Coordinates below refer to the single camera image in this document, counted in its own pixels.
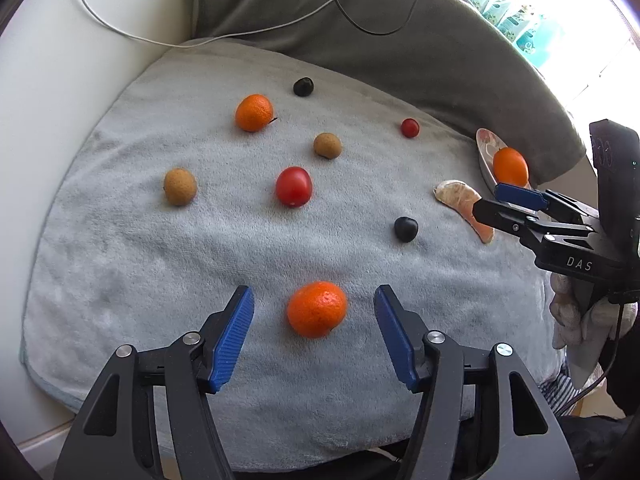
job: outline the small plate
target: small plate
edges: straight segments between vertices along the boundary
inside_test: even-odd
[[[500,137],[486,128],[480,128],[476,131],[476,144],[478,145],[478,161],[480,163],[482,177],[489,187],[489,190],[491,190],[491,193],[493,193],[495,187],[498,185],[494,177],[494,155],[498,150],[506,148],[507,145],[502,142]],[[528,182],[525,187],[531,189]]]

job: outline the white cable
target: white cable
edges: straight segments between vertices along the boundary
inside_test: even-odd
[[[301,22],[302,20],[306,20],[307,18],[310,18],[311,16],[313,16],[317,12],[320,12],[322,9],[324,9],[327,5],[333,3],[334,0],[327,0],[324,4],[322,4],[316,10],[312,10],[310,13],[305,14],[304,16],[301,16],[300,18],[297,18],[295,20],[292,20],[291,22],[283,23],[281,25],[275,25],[274,27],[260,28],[258,30],[250,30],[248,32],[236,32],[235,34],[225,34],[224,36],[217,36],[215,38],[209,38],[208,40],[201,41],[201,42],[195,43],[195,44],[190,44],[190,45],[175,45],[175,44],[171,44],[171,43],[163,43],[162,41],[148,40],[147,38],[142,38],[140,36],[129,34],[128,32],[125,32],[124,30],[120,30],[119,28],[114,27],[113,25],[110,25],[109,23],[105,22],[89,6],[89,4],[86,2],[86,0],[80,0],[80,1],[82,2],[82,5],[87,10],[87,12],[89,14],[91,14],[96,19],[96,21],[98,21],[98,23],[100,23],[103,27],[108,28],[112,32],[115,32],[115,33],[117,33],[117,34],[119,34],[121,36],[124,36],[125,38],[129,38],[130,40],[144,41],[145,43],[151,43],[151,44],[160,45],[160,46],[170,46],[170,47],[174,47],[174,48],[194,48],[194,47],[197,47],[197,46],[203,46],[204,44],[207,44],[207,43],[211,43],[212,41],[222,40],[224,38],[233,38],[233,37],[236,37],[236,36],[247,36],[249,34],[258,34],[259,32],[267,32],[269,30],[276,30],[277,28],[289,27],[289,25],[293,25],[294,23],[298,23],[298,22]]]

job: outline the cherry tomato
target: cherry tomato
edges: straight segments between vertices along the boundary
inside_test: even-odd
[[[402,121],[400,131],[405,137],[411,139],[420,133],[420,124],[415,119],[405,119]]]
[[[276,181],[276,196],[289,207],[305,205],[309,202],[313,190],[311,177],[298,166],[284,170]]]

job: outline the dark berry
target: dark berry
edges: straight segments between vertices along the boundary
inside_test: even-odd
[[[314,91],[314,82],[309,77],[298,79],[293,84],[293,93],[298,97],[306,97]]]
[[[402,134],[411,139],[420,133],[420,124],[415,119],[405,119],[400,126]]]
[[[418,222],[408,216],[401,216],[394,223],[394,232],[398,240],[409,243],[418,234]]]

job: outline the fleece blanket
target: fleece blanket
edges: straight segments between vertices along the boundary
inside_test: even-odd
[[[314,92],[293,94],[309,76]],[[238,103],[266,95],[277,120],[256,134],[234,124]],[[414,117],[420,135],[399,124]],[[342,154],[314,154],[320,132]],[[164,174],[188,168],[194,202],[170,206]],[[301,208],[274,183],[288,166],[311,175]],[[134,81],[76,156],[39,243],[24,316],[24,360],[47,392],[78,409],[111,353],[165,346],[221,310],[237,285],[255,315],[231,381],[210,397],[236,470],[302,468],[396,442],[419,404],[400,383],[373,314],[389,283],[430,328],[460,344],[514,345],[538,383],[555,377],[548,276],[518,240],[484,245],[433,187],[464,180],[489,196],[473,140],[364,83],[236,42],[170,50]],[[400,243],[399,216],[418,221]],[[289,327],[290,295],[327,280],[349,309],[329,336]],[[158,436],[172,443],[163,390]],[[470,413],[472,399],[465,399]]]

